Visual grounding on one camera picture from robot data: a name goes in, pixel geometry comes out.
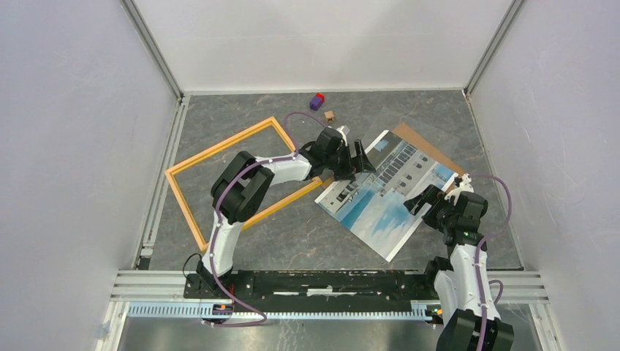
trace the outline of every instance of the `yellow picture frame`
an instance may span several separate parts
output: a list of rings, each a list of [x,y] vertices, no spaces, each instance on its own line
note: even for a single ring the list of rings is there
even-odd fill
[[[176,175],[183,172],[184,170],[187,170],[188,168],[192,166],[197,165],[198,163],[208,159],[209,157],[223,150],[226,150],[230,146],[233,146],[236,143],[239,143],[240,141],[245,140],[248,137],[251,137],[252,135],[255,135],[258,132],[261,132],[269,127],[273,127],[276,130],[280,138],[284,141],[284,143],[286,144],[288,149],[291,150],[291,152],[295,150],[295,144],[293,143],[291,138],[288,136],[288,134],[284,131],[284,128],[282,128],[282,126],[280,125],[280,123],[278,123],[275,117],[270,117],[270,118],[265,119],[264,121],[261,121],[255,124],[252,127],[249,127],[248,129],[242,132],[239,132],[233,135],[232,137],[229,137],[228,139],[214,146],[211,146],[210,148],[186,159],[185,161],[182,161],[168,168],[165,171],[166,179],[168,180],[168,183],[170,184],[170,188],[172,189],[176,197],[176,200],[179,206],[181,207],[181,211],[183,212],[183,215],[185,216],[185,220],[187,221],[187,224],[189,225],[189,229],[192,231],[192,235],[194,236],[194,239],[196,240],[196,244],[198,244],[198,248],[200,249],[201,252],[206,251],[208,247],[208,241],[205,240],[205,237],[203,236],[202,232],[200,231],[200,228],[198,227],[198,224],[196,223],[196,219],[194,218],[192,211],[189,209],[189,206],[187,205],[187,201],[185,200],[185,197],[183,196],[183,193],[181,192],[181,188],[179,187],[176,181],[176,178],[175,178]],[[277,203],[274,203],[273,205],[269,206],[268,208],[259,212],[258,214],[255,214],[252,218],[250,218],[243,225],[243,228],[247,229],[251,227],[252,225],[258,223],[261,219],[264,219],[270,216],[271,214],[274,214],[275,212],[282,209],[286,205],[292,203],[298,198],[304,196],[305,194],[308,194],[310,191],[316,189],[321,184],[322,184],[321,179],[319,177],[314,177],[310,184],[304,186],[303,188],[299,189],[296,192],[293,192],[291,195],[288,195],[284,199],[278,201]]]

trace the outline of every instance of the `purple cable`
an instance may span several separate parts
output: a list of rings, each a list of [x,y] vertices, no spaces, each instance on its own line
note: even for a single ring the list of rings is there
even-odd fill
[[[499,299],[502,298],[502,294],[504,293],[504,283],[502,283],[502,281],[499,279],[489,280],[488,283],[489,285],[499,284],[499,292],[497,293],[497,296],[495,297],[495,301],[493,301],[493,304],[497,305],[497,303],[499,302]]]
[[[506,183],[500,179],[497,178],[494,175],[491,174],[476,174],[476,175],[470,175],[470,177],[472,179],[474,178],[489,178],[489,179],[493,179],[495,181],[498,181],[502,187],[504,187],[504,191],[506,191],[506,197],[508,198],[508,213],[506,214],[506,219],[504,220],[504,223],[502,224],[502,226],[494,233],[491,234],[487,234],[485,235],[485,237],[478,243],[478,245],[476,246],[476,253],[475,253],[475,264],[476,264],[476,278],[478,280],[478,289],[480,290],[480,306],[482,307],[483,313],[482,313],[482,322],[480,324],[480,336],[478,338],[478,344],[476,346],[476,351],[482,351],[483,349],[483,345],[484,345],[484,337],[486,334],[486,317],[487,317],[487,308],[486,308],[486,297],[485,297],[485,293],[484,293],[484,282],[483,282],[483,274],[482,271],[480,270],[480,252],[482,251],[482,247],[484,245],[484,243],[489,239],[489,238],[493,238],[501,233],[503,233],[507,228],[508,228],[508,222],[510,221],[510,217],[513,215],[513,199],[510,196],[510,190],[508,190],[508,185],[506,185]]]
[[[299,147],[297,146],[297,144],[295,143],[295,141],[292,139],[291,136],[291,132],[288,130],[288,122],[290,120],[290,117],[293,115],[304,115],[304,116],[308,116],[312,119],[314,119],[315,121],[319,122],[319,124],[321,124],[322,126],[326,127],[327,124],[325,124],[323,121],[321,121],[318,117],[315,117],[311,114],[305,113],[305,112],[291,112],[288,115],[286,115],[286,117],[284,117],[284,131],[289,135],[289,137],[291,138],[291,140],[293,141],[293,144],[295,144],[295,153],[293,154],[293,156],[280,156],[280,157],[274,157],[272,159],[264,159],[262,161],[258,161],[252,165],[249,165],[247,168],[243,169],[239,174],[237,174],[236,177],[234,177],[231,182],[228,184],[228,186],[226,186],[226,188],[224,189],[224,191],[222,192],[222,194],[219,196],[219,200],[217,201],[216,205],[215,205],[215,213],[217,215],[217,223],[216,224],[216,228],[213,232],[213,238],[211,239],[211,245],[209,246],[209,265],[211,266],[211,272],[213,272],[213,278],[215,279],[215,282],[217,284],[217,286],[224,292],[224,294],[226,294],[226,296],[228,296],[231,300],[235,301],[236,303],[242,305],[243,307],[247,308],[248,310],[259,314],[262,319],[261,320],[256,320],[254,322],[243,322],[243,323],[235,323],[235,324],[212,324],[213,327],[221,327],[221,328],[236,328],[236,327],[251,327],[254,325],[261,325],[264,322],[267,321],[267,315],[261,311],[259,311],[258,309],[248,305],[247,303],[243,302],[242,300],[236,298],[232,293],[230,293],[228,291],[228,289],[226,289],[224,287],[224,285],[222,284],[222,282],[219,280],[219,277],[217,275],[217,271],[215,269],[215,261],[213,259],[214,257],[214,249],[215,249],[215,243],[217,240],[217,235],[219,234],[219,228],[222,225],[222,212],[220,211],[220,208],[222,207],[222,201],[226,198],[226,195],[228,195],[228,193],[230,192],[230,190],[233,188],[233,186],[239,182],[239,179],[241,179],[241,177],[243,177],[246,173],[248,173],[250,170],[259,167],[260,165],[265,165],[268,164],[270,162],[282,162],[282,161],[290,161],[293,160],[297,157],[297,155],[299,155]]]

